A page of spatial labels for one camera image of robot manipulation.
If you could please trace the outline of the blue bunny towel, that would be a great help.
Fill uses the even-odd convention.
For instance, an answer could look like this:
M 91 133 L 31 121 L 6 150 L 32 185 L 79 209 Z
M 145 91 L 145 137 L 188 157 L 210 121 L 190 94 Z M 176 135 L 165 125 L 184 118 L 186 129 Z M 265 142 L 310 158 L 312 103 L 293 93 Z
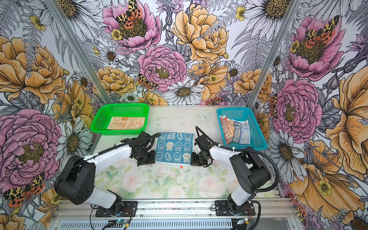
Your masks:
M 155 144 L 155 162 L 190 166 L 193 146 L 193 133 L 162 132 Z

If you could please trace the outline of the orange bunny towel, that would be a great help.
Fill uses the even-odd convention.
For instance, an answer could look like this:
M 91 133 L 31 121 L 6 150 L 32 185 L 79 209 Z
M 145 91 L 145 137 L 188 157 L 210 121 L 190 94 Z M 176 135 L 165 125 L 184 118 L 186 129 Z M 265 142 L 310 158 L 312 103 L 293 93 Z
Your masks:
M 143 128 L 145 117 L 112 117 L 107 129 L 137 130 Z

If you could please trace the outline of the teal plastic basket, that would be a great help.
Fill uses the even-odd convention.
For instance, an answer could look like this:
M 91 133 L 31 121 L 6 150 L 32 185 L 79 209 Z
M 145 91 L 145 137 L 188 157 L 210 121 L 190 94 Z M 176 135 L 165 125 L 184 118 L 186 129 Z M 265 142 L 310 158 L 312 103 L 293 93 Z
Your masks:
M 247 147 L 251 147 L 254 150 L 265 150 L 267 149 L 267 142 L 263 136 L 263 133 L 258 125 L 258 122 L 255 118 L 253 111 L 248 107 L 229 107 L 229 108 L 219 108 L 217 109 L 217 116 L 219 127 L 222 135 L 222 139 L 225 146 L 235 149 L 246 149 Z M 251 142 L 250 144 L 238 144 L 238 143 L 231 143 L 227 145 L 225 143 L 224 136 L 222 134 L 222 129 L 220 125 L 219 116 L 226 116 L 229 119 L 237 120 L 237 121 L 245 121 L 248 120 L 249 128 L 250 128 L 250 135 L 251 135 Z

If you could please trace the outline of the green plastic basket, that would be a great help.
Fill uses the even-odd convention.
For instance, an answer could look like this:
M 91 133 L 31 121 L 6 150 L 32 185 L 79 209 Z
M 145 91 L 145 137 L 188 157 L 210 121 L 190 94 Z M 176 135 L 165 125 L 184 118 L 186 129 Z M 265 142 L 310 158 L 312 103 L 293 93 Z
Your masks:
M 138 135 L 146 128 L 149 106 L 145 103 L 114 103 L 96 113 L 91 131 L 101 135 Z

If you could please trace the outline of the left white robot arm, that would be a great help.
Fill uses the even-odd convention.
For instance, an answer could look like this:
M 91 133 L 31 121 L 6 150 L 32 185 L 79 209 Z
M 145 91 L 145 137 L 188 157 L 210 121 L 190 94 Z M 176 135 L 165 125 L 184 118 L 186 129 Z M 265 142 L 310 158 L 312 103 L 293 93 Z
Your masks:
M 96 187 L 95 177 L 102 170 L 128 158 L 137 160 L 137 166 L 155 163 L 156 151 L 152 150 L 161 133 L 150 135 L 141 132 L 138 137 L 124 139 L 120 144 L 85 157 L 72 156 L 54 183 L 57 194 L 75 205 L 82 203 L 104 208 L 111 216 L 124 210 L 122 198 L 115 192 Z

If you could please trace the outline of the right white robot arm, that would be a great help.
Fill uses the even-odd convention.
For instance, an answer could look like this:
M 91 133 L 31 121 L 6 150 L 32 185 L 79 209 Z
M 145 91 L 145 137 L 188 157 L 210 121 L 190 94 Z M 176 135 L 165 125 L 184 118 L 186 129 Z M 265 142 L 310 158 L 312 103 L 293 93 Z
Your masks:
M 272 175 L 261 158 L 274 164 L 270 157 L 251 147 L 236 149 L 221 145 L 199 127 L 196 126 L 195 130 L 197 138 L 194 142 L 191 165 L 207 168 L 214 161 L 220 161 L 230 164 L 236 175 L 239 185 L 228 196 L 225 205 L 232 215 L 241 214 L 246 205 L 252 204 L 252 199 L 258 193 L 268 192 L 276 187 L 277 182 L 274 182 L 271 186 L 263 188 L 271 180 Z

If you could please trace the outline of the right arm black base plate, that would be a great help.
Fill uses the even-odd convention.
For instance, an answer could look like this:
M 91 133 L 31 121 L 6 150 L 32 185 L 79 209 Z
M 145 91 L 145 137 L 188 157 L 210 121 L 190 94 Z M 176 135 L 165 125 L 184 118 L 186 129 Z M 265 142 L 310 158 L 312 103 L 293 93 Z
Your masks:
M 238 206 L 229 200 L 216 200 L 215 212 L 217 216 L 254 216 L 255 207 L 252 202 L 246 201 Z

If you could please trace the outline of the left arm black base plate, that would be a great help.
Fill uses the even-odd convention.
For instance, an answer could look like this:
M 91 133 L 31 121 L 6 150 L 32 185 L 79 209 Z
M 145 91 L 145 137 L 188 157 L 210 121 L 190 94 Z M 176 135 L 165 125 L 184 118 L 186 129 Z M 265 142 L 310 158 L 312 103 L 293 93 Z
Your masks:
M 137 206 L 137 201 L 117 201 L 108 209 L 98 206 L 95 216 L 97 218 L 135 217 Z

